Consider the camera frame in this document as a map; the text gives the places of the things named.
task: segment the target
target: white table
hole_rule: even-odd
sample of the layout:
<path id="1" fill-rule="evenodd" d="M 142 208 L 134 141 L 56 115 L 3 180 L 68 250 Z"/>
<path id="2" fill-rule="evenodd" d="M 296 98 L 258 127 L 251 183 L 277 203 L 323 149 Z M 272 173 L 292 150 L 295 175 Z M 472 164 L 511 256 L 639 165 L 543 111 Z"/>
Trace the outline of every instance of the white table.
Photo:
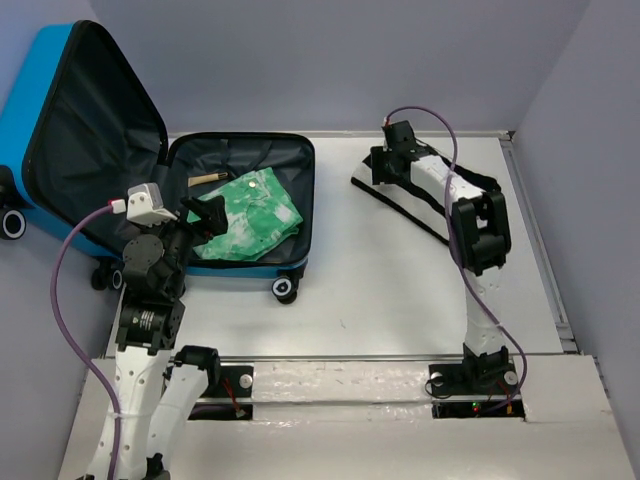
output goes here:
<path id="1" fill-rule="evenodd" d="M 270 280 L 190 277 L 176 348 L 213 346 L 224 357 L 384 357 L 460 354 L 463 284 L 447 249 L 350 183 L 381 137 L 311 138 L 316 200 L 309 266 L 293 305 Z M 425 138 L 450 152 L 448 138 Z M 497 138 L 461 138 L 459 163 L 498 179 L 513 249 L 500 319 L 529 353 L 558 353 L 557 312 L 545 293 Z M 113 355 L 114 345 L 108 349 Z"/>

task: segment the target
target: table surface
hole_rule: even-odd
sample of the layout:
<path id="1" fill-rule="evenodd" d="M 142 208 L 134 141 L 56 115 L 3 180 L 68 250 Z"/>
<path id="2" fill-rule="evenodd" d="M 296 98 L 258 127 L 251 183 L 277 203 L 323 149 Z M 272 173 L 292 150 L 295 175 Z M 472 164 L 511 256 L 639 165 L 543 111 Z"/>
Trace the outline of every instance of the table surface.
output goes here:
<path id="1" fill-rule="evenodd" d="M 350 183 L 381 137 L 311 138 L 316 148 L 314 238 L 296 302 L 271 280 L 189 277 L 176 349 L 207 345 L 225 357 L 384 357 L 460 354 L 464 287 L 442 244 Z M 425 138 L 449 152 L 447 138 Z M 500 319 L 528 353 L 562 352 L 557 312 L 497 138 L 461 138 L 459 163 L 498 179 L 513 248 Z M 113 355 L 113 342 L 107 356 Z"/>
<path id="2" fill-rule="evenodd" d="M 109 376 L 113 359 L 98 360 Z M 529 359 L 527 421 L 434 420 L 426 362 L 258 362 L 254 420 L 191 421 L 176 479 L 632 480 L 590 357 Z M 79 477 L 108 397 L 87 379 L 60 480 Z"/>

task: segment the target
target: suitcase wheel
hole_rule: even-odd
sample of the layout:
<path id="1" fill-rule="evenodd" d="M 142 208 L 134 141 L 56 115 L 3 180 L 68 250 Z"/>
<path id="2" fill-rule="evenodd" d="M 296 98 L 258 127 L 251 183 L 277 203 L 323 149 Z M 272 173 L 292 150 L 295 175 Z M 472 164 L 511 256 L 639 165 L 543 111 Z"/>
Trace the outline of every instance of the suitcase wheel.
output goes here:
<path id="1" fill-rule="evenodd" d="M 120 290 L 124 283 L 122 265 L 113 258 L 102 257 L 100 265 L 91 274 L 91 287 L 94 290 Z"/>
<path id="2" fill-rule="evenodd" d="M 14 208 L 0 209 L 0 238 L 4 240 L 17 240 L 24 235 L 27 229 L 27 220 L 20 210 Z"/>
<path id="3" fill-rule="evenodd" d="M 271 285 L 271 292 L 280 303 L 289 305 L 298 297 L 298 279 L 282 275 Z"/>

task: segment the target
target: suitcase lid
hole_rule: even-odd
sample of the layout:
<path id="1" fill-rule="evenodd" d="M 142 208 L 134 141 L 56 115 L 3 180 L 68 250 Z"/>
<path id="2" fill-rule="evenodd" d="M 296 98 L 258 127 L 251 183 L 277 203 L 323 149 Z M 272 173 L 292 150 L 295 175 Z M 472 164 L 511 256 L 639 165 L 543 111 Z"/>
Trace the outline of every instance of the suitcase lid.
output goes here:
<path id="1" fill-rule="evenodd" d="M 258 165 L 279 167 L 281 183 L 288 187 L 305 218 L 297 238 L 286 240 L 256 262 L 194 258 L 192 264 L 271 266 L 306 258 L 314 183 L 314 149 L 308 139 L 275 133 L 200 133 L 181 137 L 169 150 L 166 126 L 158 110 L 104 27 L 81 21 L 72 28 L 67 26 L 63 36 L 48 35 L 55 28 L 40 32 L 28 59 L 35 57 L 36 65 L 48 63 L 55 68 L 46 81 L 39 77 L 48 93 L 22 167 L 26 191 L 37 205 L 77 225 L 108 200 L 124 197 L 130 187 L 156 182 L 165 207 L 175 211 L 181 197 L 204 193 L 188 189 L 192 174 L 211 173 L 208 169 L 227 161 L 238 174 Z M 59 43 L 55 55 L 42 48 L 52 41 Z M 82 233 L 119 256 L 139 231 L 124 215 L 107 215 L 94 220 Z"/>
<path id="2" fill-rule="evenodd" d="M 39 51 L 39 41 L 51 41 L 47 28 L 51 27 L 42 30 L 32 52 Z M 154 169 L 167 162 L 168 148 L 164 121 L 115 40 L 98 23 L 75 23 L 23 162 L 29 196 L 76 225 L 106 200 L 123 197 L 134 184 L 152 181 Z M 109 181 L 96 181 L 101 176 Z M 91 195 L 82 192 L 81 201 L 73 195 L 73 184 L 79 181 L 95 186 Z M 83 234 L 119 254 L 111 242 L 92 234 L 114 220 L 99 219 Z"/>

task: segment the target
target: black wheel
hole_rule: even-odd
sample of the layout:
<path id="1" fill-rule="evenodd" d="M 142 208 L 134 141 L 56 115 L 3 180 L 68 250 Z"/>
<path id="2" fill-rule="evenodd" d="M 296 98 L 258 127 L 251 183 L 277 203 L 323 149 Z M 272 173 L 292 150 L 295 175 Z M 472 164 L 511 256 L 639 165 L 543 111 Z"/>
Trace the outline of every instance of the black wheel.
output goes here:
<path id="1" fill-rule="evenodd" d="M 288 305 L 298 296 L 298 285 L 293 279 L 281 276 L 276 278 L 271 285 L 271 292 L 280 303 Z"/>
<path id="2" fill-rule="evenodd" d="M 91 274 L 91 288 L 94 290 L 104 290 L 107 288 L 108 278 L 104 272 L 96 268 Z"/>
<path id="3" fill-rule="evenodd" d="M 124 280 L 122 279 L 122 270 L 114 268 L 111 270 L 111 276 L 109 277 L 109 290 L 120 290 Z"/>
<path id="4" fill-rule="evenodd" d="M 289 304 L 295 302 L 296 298 L 298 298 L 298 292 L 293 292 L 291 295 L 289 295 L 286 298 L 278 298 L 278 301 L 283 305 L 289 305 Z"/>
<path id="5" fill-rule="evenodd" d="M 17 240 L 24 235 L 27 220 L 20 210 L 13 208 L 0 209 L 0 238 Z"/>

